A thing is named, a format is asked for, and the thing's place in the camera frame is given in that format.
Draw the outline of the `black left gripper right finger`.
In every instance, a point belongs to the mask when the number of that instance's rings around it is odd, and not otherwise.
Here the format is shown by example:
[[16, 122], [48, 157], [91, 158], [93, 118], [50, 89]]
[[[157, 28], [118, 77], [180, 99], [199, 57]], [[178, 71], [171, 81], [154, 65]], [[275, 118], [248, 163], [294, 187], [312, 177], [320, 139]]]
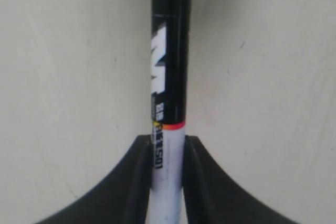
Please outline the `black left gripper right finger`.
[[188, 223], [293, 223], [244, 190], [197, 136], [186, 136], [183, 191]]

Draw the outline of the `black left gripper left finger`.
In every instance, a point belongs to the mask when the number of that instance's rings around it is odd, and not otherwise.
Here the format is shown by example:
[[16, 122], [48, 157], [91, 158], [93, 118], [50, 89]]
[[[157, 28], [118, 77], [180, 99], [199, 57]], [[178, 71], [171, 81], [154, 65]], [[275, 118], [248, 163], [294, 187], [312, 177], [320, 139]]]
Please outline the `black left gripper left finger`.
[[151, 139], [139, 135], [102, 181], [40, 223], [145, 223], [151, 178]]

